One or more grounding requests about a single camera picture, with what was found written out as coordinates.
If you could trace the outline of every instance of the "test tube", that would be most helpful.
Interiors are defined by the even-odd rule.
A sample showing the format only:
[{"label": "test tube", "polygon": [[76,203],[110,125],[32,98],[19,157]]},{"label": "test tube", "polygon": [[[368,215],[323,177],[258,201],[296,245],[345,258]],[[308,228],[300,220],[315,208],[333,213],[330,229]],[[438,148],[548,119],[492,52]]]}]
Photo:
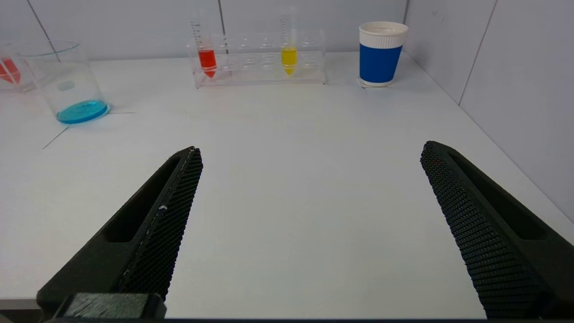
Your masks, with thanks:
[{"label": "test tube", "polygon": [[281,64],[287,75],[291,76],[297,66],[297,29],[295,28],[296,10],[290,7],[289,12],[282,14],[281,23]]},{"label": "test tube", "polygon": [[214,44],[211,40],[211,31],[209,25],[205,22],[204,10],[199,10],[199,13],[193,15],[191,28],[199,54],[201,69],[209,78],[213,78],[217,70],[217,61],[215,59]]}]

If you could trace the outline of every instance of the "red liquid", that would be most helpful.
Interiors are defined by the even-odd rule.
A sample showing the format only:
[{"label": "red liquid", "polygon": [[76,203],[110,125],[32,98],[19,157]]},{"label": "red liquid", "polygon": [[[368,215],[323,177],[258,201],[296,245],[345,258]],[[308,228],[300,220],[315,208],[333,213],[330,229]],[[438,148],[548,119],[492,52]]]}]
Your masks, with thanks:
[{"label": "red liquid", "polygon": [[8,71],[5,71],[4,66],[0,64],[0,79],[6,80],[13,84],[14,82],[12,81],[12,78],[14,78],[16,84],[20,84],[20,71],[18,70],[12,59],[9,57],[4,57],[2,58],[2,63],[4,64],[4,66],[6,66]]},{"label": "red liquid", "polygon": [[199,63],[203,72],[210,78],[213,78],[217,69],[215,51],[213,49],[202,49],[199,51]]}]

